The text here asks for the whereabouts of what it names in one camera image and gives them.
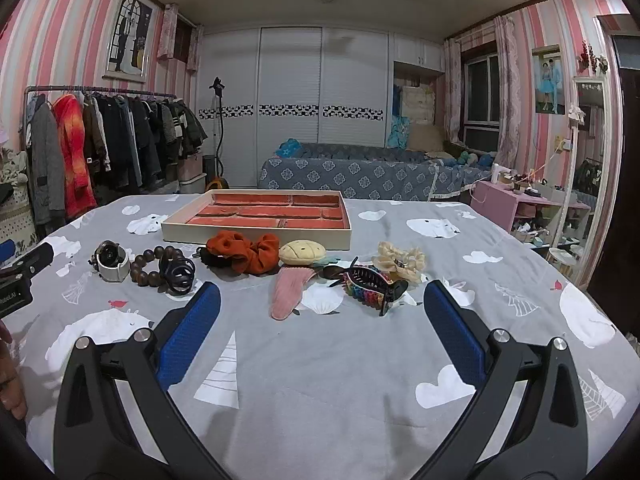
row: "wardrobe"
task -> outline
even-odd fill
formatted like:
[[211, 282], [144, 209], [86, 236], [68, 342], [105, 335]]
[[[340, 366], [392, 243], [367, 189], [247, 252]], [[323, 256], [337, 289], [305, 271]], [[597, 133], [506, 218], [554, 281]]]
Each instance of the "wardrobe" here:
[[289, 137], [300, 142], [384, 146], [390, 111], [393, 35], [335, 27], [263, 27], [204, 38], [198, 114], [220, 139], [217, 100], [225, 85], [220, 158], [232, 187], [255, 187], [260, 168]]

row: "red coat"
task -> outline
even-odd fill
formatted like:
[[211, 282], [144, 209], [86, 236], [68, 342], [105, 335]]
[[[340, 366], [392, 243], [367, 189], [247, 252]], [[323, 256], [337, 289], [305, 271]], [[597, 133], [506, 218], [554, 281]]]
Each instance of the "red coat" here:
[[58, 140], [65, 159], [65, 210], [71, 219], [96, 207], [91, 180], [84, 160], [84, 123], [75, 96], [67, 94], [53, 103]]

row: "tray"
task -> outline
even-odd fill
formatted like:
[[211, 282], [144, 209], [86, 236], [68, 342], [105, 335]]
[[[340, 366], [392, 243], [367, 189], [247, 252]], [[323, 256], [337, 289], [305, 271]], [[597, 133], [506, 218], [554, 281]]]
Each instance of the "tray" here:
[[329, 251], [351, 248], [351, 222], [340, 191], [212, 189], [162, 222], [162, 238], [205, 244], [222, 229], [250, 240], [272, 233], [280, 245], [313, 240]]

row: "pink shelf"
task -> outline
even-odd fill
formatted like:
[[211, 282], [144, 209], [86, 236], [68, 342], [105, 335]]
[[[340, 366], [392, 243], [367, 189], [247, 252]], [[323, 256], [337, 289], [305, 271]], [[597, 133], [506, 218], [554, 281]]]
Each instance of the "pink shelf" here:
[[[561, 202], [552, 202], [546, 198], [529, 196], [524, 193], [515, 194], [505, 189], [505, 187], [505, 184], [478, 182], [471, 200], [471, 207], [507, 232], [511, 231], [519, 203], [540, 206], [562, 206]], [[588, 205], [581, 202], [569, 204], [569, 207], [575, 209], [590, 209]]]

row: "human hand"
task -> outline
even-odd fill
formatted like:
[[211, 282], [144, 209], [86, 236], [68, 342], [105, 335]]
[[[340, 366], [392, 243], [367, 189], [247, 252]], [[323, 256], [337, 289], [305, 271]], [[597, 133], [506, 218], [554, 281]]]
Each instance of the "human hand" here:
[[0, 402], [8, 412], [21, 420], [27, 414], [27, 402], [24, 399], [22, 381], [5, 344], [13, 340], [7, 327], [0, 321]]

